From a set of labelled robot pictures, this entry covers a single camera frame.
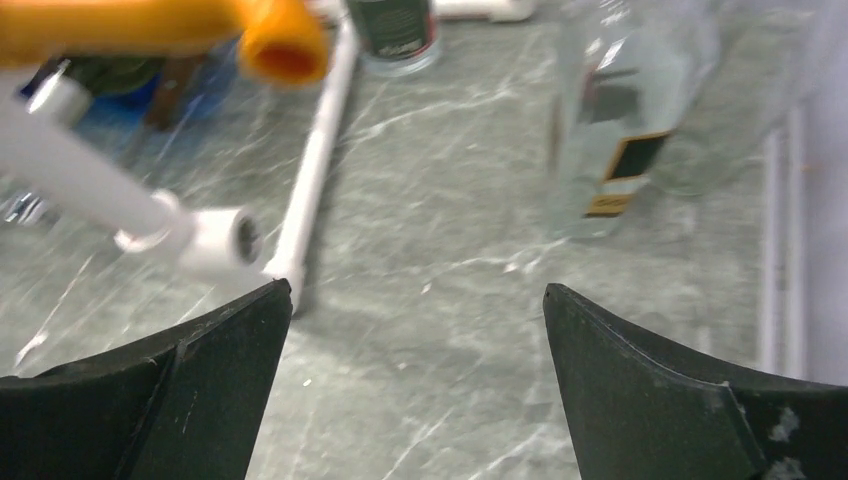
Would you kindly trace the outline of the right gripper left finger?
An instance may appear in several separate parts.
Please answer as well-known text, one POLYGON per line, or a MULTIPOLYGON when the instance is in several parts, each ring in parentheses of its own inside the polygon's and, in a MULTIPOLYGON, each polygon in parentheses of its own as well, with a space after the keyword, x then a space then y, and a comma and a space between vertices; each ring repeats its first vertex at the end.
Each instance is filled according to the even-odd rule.
POLYGON ((121 347, 1 380, 5 479, 242 479, 292 316, 275 280, 121 347))

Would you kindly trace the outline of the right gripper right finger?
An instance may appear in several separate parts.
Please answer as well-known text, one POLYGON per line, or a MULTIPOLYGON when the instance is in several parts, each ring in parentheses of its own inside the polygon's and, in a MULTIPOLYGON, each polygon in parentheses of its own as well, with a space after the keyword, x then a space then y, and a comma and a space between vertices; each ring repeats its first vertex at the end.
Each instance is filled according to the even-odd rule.
POLYGON ((583 478, 846 477, 845 387, 703 354, 561 284, 543 310, 583 478))

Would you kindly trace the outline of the clear bottle black cap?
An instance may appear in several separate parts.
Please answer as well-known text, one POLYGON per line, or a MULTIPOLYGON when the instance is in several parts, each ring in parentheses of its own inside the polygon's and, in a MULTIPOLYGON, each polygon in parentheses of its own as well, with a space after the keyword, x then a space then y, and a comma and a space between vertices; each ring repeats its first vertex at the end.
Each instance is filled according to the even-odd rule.
POLYGON ((706 1, 572 1, 556 47, 549 226, 603 237, 715 67, 716 21, 706 1))

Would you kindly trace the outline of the wide clear jar bottle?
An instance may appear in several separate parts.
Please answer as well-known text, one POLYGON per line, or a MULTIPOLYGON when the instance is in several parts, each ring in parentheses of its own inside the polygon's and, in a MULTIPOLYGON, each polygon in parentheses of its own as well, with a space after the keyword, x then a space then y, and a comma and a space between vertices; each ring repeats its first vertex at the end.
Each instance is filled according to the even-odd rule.
POLYGON ((798 63, 820 1, 700 1, 695 27, 706 64, 651 182, 672 194, 705 193, 759 149, 796 97, 798 63))

